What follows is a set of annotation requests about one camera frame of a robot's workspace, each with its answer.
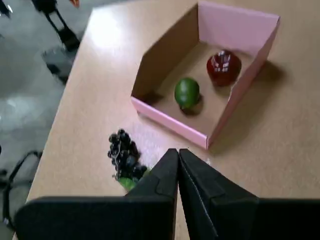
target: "lime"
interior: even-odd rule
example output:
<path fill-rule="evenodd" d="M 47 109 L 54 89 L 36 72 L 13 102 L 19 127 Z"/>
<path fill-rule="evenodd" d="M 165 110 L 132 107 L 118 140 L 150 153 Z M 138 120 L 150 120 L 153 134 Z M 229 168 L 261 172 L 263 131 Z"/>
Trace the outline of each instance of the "lime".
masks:
<path fill-rule="evenodd" d="M 174 98 L 181 109 L 192 108 L 200 98 L 199 84 L 193 78 L 182 78 L 175 86 Z"/>

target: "pink cardboard box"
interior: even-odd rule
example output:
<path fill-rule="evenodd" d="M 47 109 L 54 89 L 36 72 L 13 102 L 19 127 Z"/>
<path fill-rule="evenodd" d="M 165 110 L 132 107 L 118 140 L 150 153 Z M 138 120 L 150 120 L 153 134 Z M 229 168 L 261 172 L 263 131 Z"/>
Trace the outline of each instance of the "pink cardboard box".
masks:
<path fill-rule="evenodd" d="M 208 149 L 266 61 L 279 20 L 273 14 L 198 2 L 143 55 L 131 93 L 134 107 Z M 242 69 L 232 86 L 215 88 L 206 63 L 221 49 L 233 51 Z M 199 83 L 197 114 L 184 114 L 174 99 L 175 85 L 183 77 Z"/>

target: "gray floor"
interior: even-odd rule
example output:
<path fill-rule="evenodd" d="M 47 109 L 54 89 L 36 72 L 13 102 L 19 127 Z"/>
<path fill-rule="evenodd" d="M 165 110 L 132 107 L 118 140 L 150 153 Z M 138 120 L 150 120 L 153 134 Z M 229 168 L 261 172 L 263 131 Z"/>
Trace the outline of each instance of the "gray floor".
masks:
<path fill-rule="evenodd" d="M 42 150 L 53 123 L 64 85 L 48 71 L 41 53 L 60 44 L 46 18 L 30 0 L 4 0 L 13 9 L 11 20 L 0 17 L 0 168 L 9 172 L 30 150 Z M 68 0 L 58 0 L 58 9 L 69 27 L 79 33 L 86 27 L 93 7 L 116 0 L 80 0 L 74 8 Z M 19 178 L 32 178 L 37 161 L 28 161 Z M 10 196 L 12 211 L 22 205 L 28 187 Z M 2 196 L 0 195 L 2 219 Z M 0 239 L 12 239 L 12 232 L 0 223 Z"/>

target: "grape bunch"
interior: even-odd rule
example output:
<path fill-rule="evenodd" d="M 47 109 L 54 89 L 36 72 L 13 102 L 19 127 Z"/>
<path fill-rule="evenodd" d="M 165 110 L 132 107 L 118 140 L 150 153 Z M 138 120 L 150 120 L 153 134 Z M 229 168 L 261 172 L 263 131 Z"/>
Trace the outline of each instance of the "grape bunch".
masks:
<path fill-rule="evenodd" d="M 109 137 L 110 150 L 107 155 L 116 170 L 115 179 L 129 178 L 138 182 L 144 175 L 147 167 L 138 162 L 140 153 L 134 141 L 131 141 L 129 134 L 119 129 Z"/>

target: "tan tabletop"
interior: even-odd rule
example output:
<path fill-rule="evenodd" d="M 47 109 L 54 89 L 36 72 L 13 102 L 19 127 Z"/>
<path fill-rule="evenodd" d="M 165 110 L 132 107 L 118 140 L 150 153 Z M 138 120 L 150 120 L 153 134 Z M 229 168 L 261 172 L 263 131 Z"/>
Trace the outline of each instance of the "tan tabletop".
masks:
<path fill-rule="evenodd" d="M 278 14 L 267 63 L 216 144 L 204 151 L 137 115 L 130 94 L 144 51 L 194 0 L 134 1 L 93 11 L 29 200 L 123 195 L 108 137 L 124 128 L 152 167 L 168 148 L 189 148 L 261 197 L 320 198 L 320 1 L 218 0 Z M 181 203 L 176 239 L 188 239 Z"/>

